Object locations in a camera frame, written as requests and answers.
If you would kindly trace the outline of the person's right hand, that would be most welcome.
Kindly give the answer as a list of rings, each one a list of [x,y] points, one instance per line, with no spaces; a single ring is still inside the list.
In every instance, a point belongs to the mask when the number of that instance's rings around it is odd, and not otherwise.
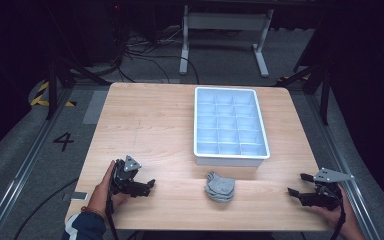
[[[342,186],[340,186],[340,191],[343,197],[342,199],[343,207],[337,207],[334,210],[328,210],[326,208],[319,207],[319,206],[311,206],[310,210],[313,213],[324,218],[326,222],[333,228],[336,228],[339,225],[340,216],[342,213],[344,213],[345,221],[341,227],[341,231],[345,232],[349,228],[351,221],[354,219],[354,215],[353,215],[351,204]]]

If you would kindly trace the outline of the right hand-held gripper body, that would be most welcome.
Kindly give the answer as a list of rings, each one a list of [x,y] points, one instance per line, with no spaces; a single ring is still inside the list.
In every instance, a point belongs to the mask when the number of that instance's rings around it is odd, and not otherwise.
[[[319,206],[334,210],[337,208],[343,197],[339,189],[339,182],[354,179],[352,174],[321,168],[314,176],[315,192],[301,193],[303,195],[301,204],[303,206]]]

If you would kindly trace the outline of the black tripod stand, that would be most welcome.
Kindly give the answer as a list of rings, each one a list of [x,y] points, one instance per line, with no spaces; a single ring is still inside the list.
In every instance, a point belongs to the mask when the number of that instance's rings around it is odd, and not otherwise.
[[[328,53],[322,53],[321,51],[309,53],[305,50],[294,67],[294,74],[290,77],[279,78],[275,87],[286,87],[308,77],[302,91],[304,94],[313,95],[318,88],[321,88],[319,115],[322,123],[328,125],[327,110],[331,86],[331,66],[332,60]]]
[[[98,75],[90,72],[86,68],[62,57],[56,52],[50,52],[50,65],[48,71],[48,95],[49,95],[49,107],[47,120],[50,120],[56,113],[58,108],[58,96],[57,96],[57,81],[60,81],[64,88],[72,88],[76,82],[74,80],[74,74],[72,70],[77,71],[81,75],[88,79],[91,79],[99,85],[109,86],[110,82],[102,79]]]

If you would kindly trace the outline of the grey socks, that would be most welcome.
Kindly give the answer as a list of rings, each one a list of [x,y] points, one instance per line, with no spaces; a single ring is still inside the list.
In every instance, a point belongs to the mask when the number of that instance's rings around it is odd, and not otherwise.
[[[207,174],[207,184],[204,186],[207,195],[216,202],[227,203],[234,197],[235,180],[217,175]]]

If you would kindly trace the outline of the grey floor tape patch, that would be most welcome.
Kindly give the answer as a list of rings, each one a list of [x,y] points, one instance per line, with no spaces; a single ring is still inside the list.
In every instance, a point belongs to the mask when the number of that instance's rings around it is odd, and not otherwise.
[[[95,91],[93,93],[82,121],[83,124],[98,123],[107,94],[107,91]]]

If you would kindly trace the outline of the yellow black hazard tape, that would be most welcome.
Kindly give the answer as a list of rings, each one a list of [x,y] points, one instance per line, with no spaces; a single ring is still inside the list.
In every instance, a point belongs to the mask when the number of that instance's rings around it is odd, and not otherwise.
[[[49,82],[47,80],[44,80],[43,83],[40,85],[36,95],[31,100],[30,102],[31,106],[35,106],[35,105],[49,106],[50,105],[50,102],[48,100],[43,99],[43,95],[48,87],[49,87]]]

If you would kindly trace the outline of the aluminium floor rail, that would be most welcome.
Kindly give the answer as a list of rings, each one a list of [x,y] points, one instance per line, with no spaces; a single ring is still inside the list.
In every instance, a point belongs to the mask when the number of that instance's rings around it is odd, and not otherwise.
[[[44,142],[48,138],[49,132],[54,126],[56,119],[59,117],[60,112],[69,100],[72,89],[63,89],[57,97],[56,110],[49,120],[45,120],[40,131],[35,138],[31,148],[29,149],[22,164],[18,168],[14,178],[9,182],[5,194],[0,200],[0,230],[6,221],[10,211],[12,210],[15,202],[18,199],[25,183],[27,182],[34,165],[37,162],[38,155],[43,149]]]
[[[306,95],[306,102],[309,105],[309,108],[312,111],[312,114],[317,119],[317,126],[320,129],[330,153],[333,156],[333,165],[335,169],[339,172],[351,174],[351,170],[346,163],[345,158],[339,152],[338,146],[335,142],[335,138],[332,135],[330,127],[325,125],[320,117],[319,113],[319,104],[314,95]],[[356,214],[357,220],[362,228],[362,232],[365,235],[367,240],[379,240],[379,234],[376,230],[376,227],[373,223],[373,220],[368,212],[368,209],[365,205],[365,200],[361,194],[361,191],[356,182],[357,178],[354,177],[351,180],[346,180],[343,182],[343,187],[346,190],[348,199],[353,207],[353,210]]]

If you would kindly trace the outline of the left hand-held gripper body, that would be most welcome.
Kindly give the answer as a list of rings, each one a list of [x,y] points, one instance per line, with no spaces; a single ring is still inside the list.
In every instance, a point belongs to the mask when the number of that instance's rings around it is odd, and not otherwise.
[[[125,160],[117,159],[110,181],[110,193],[123,193],[131,197],[138,197],[141,191],[149,189],[147,183],[134,181],[140,168],[141,164],[129,155],[126,156]]]

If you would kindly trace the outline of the person's left hand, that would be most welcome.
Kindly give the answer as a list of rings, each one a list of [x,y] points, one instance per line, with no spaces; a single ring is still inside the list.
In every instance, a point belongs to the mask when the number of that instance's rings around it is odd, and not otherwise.
[[[105,175],[102,178],[102,181],[95,187],[92,196],[90,197],[90,200],[87,205],[87,209],[91,210],[94,213],[99,214],[102,217],[105,217],[105,210],[106,210],[106,202],[108,198],[108,188],[110,185],[110,180],[112,177],[112,171],[115,166],[115,161],[112,160],[110,162],[110,165],[105,173]],[[124,202],[126,202],[128,199],[128,195],[118,193],[116,195],[111,196],[111,200],[113,202],[113,206],[117,207],[122,205]]]

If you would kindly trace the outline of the white divided storage box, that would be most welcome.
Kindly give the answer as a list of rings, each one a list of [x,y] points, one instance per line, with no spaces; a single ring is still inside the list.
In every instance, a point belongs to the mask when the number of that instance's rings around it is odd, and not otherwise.
[[[196,87],[193,153],[212,166],[258,167],[270,158],[256,91]]]

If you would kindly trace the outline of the grey metal stand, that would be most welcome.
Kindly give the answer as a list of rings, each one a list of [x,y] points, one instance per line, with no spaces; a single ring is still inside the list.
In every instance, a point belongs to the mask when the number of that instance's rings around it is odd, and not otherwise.
[[[269,31],[274,10],[269,9],[263,14],[234,14],[234,13],[201,13],[191,12],[187,5],[184,6],[182,33],[183,43],[179,73],[185,75],[188,72],[189,57],[189,31],[197,30],[235,30],[258,31],[260,39],[252,45],[252,50],[263,78],[269,76],[269,71],[262,53],[263,46]]]

